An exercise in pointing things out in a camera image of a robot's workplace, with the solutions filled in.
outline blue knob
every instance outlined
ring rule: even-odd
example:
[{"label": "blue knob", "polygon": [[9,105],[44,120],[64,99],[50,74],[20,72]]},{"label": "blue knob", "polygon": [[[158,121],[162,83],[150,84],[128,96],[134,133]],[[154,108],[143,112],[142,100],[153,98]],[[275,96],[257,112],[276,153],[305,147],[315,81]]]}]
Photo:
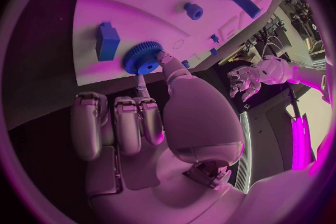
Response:
[{"label": "blue knob", "polygon": [[186,14],[192,20],[198,20],[203,15],[203,9],[197,4],[187,3],[184,5],[184,9],[186,10]]},{"label": "blue knob", "polygon": [[215,34],[213,34],[212,36],[210,36],[210,38],[211,38],[214,42],[219,43],[219,38],[218,38],[218,36],[216,36]]},{"label": "blue knob", "polygon": [[212,49],[210,50],[210,52],[211,52],[211,54],[214,55],[214,56],[216,56],[216,55],[218,54],[217,49],[215,49],[215,48],[212,48]]},{"label": "blue knob", "polygon": [[185,68],[190,67],[190,64],[189,64],[188,60],[184,60],[183,62],[181,62],[181,64],[183,64]]},{"label": "blue knob", "polygon": [[233,0],[238,6],[240,6],[251,18],[257,18],[261,9],[256,6],[251,0]]}]

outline blue plastic part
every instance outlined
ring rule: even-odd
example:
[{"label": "blue plastic part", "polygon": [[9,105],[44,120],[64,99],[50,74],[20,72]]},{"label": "blue plastic part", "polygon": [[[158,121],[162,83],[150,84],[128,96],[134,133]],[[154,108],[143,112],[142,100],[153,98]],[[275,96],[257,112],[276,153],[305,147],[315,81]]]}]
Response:
[{"label": "blue plastic part", "polygon": [[131,48],[124,57],[125,70],[130,74],[149,74],[158,67],[156,54],[163,47],[155,41],[140,43]]},{"label": "blue plastic part", "polygon": [[214,56],[216,56],[216,55],[218,54],[217,49],[215,49],[215,48],[212,48],[212,49],[210,50],[210,52],[211,52],[211,54],[214,55]]},{"label": "blue plastic part", "polygon": [[197,4],[187,3],[183,8],[186,10],[186,14],[194,21],[203,15],[203,9]]},{"label": "blue plastic part", "polygon": [[214,42],[219,43],[219,38],[218,38],[218,36],[216,36],[215,34],[213,34],[212,36],[210,36],[210,38],[211,38]]},{"label": "blue plastic part", "polygon": [[183,64],[185,68],[189,68],[190,67],[190,64],[189,64],[188,60],[182,61],[181,64]]},{"label": "blue plastic part", "polygon": [[262,12],[261,9],[251,0],[233,0],[240,6],[251,18],[257,18]]},{"label": "blue plastic part", "polygon": [[99,62],[113,60],[120,43],[120,37],[109,22],[103,22],[98,27],[96,53]]}]

